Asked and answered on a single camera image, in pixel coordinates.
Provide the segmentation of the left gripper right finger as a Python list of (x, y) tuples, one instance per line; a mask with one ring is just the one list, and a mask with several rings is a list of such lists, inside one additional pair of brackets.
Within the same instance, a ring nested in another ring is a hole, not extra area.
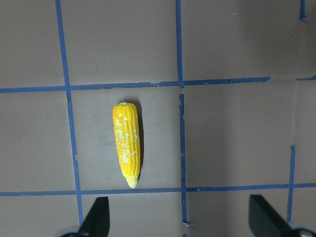
[(250, 195), (248, 224), (255, 237), (295, 237), (291, 228), (262, 195)]

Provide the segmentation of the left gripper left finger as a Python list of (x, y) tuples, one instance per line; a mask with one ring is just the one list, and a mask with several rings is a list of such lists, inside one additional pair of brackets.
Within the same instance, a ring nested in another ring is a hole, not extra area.
[(109, 200), (108, 197), (98, 197), (79, 228), (78, 235), (80, 237), (107, 237), (109, 230)]

